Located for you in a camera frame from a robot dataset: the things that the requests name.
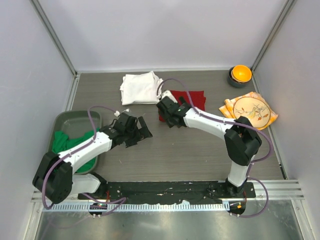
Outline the red t-shirt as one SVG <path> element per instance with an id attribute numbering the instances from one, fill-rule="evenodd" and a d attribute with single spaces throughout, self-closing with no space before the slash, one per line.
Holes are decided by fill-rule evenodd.
<path id="1" fill-rule="evenodd" d="M 186 91 L 178 91 L 178 90 L 170 90 L 170 91 L 180 105 L 182 104 L 182 100 L 179 100 L 179 98 L 183 97 L 185 101 L 190 104 L 190 110 L 192 109 L 191 103 L 193 103 L 193 105 L 198 109 L 202 111 L 205 110 L 206 97 L 204 96 L 204 91 L 190 91 L 189 93 L 187 93 Z M 160 115 L 159 115 L 159 120 L 165 123 L 165 121 L 162 119 Z"/>

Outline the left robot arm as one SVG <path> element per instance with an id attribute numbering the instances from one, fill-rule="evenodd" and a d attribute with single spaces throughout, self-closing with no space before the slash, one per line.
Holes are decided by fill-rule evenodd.
<path id="1" fill-rule="evenodd" d="M 94 131 L 92 137 L 75 147 L 59 153 L 45 153 L 32 184 L 41 191 L 43 205 L 47 204 L 46 200 L 59 204 L 74 194 L 100 200 L 107 194 L 107 181 L 95 172 L 77 174 L 77 171 L 114 147 L 125 145 L 128 148 L 152 136 L 143 117 L 122 112 L 113 124 Z"/>

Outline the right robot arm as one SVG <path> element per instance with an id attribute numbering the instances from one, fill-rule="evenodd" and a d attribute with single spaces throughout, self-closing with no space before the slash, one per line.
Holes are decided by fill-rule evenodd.
<path id="1" fill-rule="evenodd" d="M 231 123 L 226 123 L 221 117 L 214 121 L 212 119 L 216 117 L 215 115 L 207 114 L 206 118 L 189 103 L 179 104 L 172 96 L 162 96 L 156 106 L 159 115 L 170 128 L 174 126 L 194 128 L 224 140 L 227 154 L 231 159 L 225 190 L 233 198 L 242 194 L 249 165 L 262 145 L 262 140 L 252 129 L 250 121 L 246 117 L 232 120 Z"/>

